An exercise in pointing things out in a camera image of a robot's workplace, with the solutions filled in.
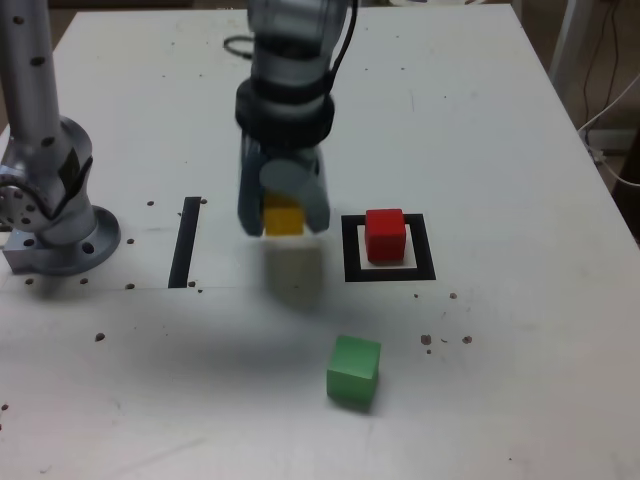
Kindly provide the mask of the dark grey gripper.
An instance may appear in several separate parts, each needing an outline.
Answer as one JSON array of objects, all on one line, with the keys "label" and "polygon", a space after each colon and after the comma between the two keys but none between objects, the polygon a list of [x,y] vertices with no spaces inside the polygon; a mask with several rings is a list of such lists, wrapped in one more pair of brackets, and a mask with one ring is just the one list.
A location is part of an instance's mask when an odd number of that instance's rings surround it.
[{"label": "dark grey gripper", "polygon": [[326,231],[331,213],[320,150],[260,146],[243,132],[237,213],[251,237],[264,227],[267,235]]}]

